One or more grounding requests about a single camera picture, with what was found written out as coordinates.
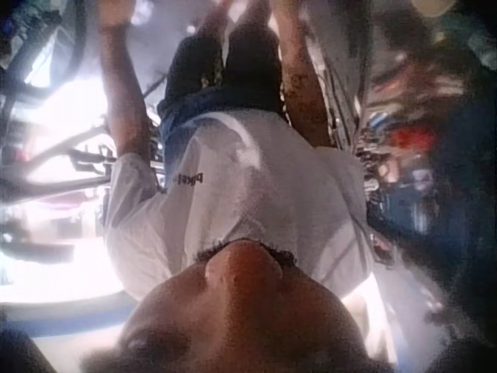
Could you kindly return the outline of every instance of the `man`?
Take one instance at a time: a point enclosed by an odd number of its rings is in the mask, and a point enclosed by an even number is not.
[[[337,298],[370,283],[363,181],[358,162],[329,147],[300,2],[271,2],[282,63],[269,2],[255,0],[230,35],[223,86],[201,90],[231,3],[222,1],[172,62],[159,105],[160,191],[125,47],[134,4],[99,2],[119,153],[106,244],[141,303],[118,348],[91,357],[86,371],[381,371]]]

